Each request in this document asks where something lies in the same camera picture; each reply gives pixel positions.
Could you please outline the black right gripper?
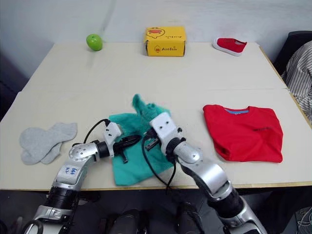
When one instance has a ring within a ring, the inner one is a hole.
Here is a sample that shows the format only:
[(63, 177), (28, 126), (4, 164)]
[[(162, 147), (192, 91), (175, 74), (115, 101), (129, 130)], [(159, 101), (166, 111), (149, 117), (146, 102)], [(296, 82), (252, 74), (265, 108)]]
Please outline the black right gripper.
[(147, 144), (144, 143), (144, 149), (149, 151), (157, 145), (161, 145), (160, 139), (156, 131), (151, 128), (144, 134), (144, 139), (148, 141)]

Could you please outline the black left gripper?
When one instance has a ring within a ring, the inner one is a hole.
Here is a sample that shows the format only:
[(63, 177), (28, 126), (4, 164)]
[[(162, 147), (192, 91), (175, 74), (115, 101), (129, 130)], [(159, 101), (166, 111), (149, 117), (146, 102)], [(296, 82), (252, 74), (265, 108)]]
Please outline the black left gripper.
[(124, 149), (137, 144), (140, 140), (140, 135), (129, 135), (123, 137), (119, 142), (116, 142), (113, 145), (114, 154), (120, 155), (124, 164), (128, 163), (128, 159), (124, 154)]

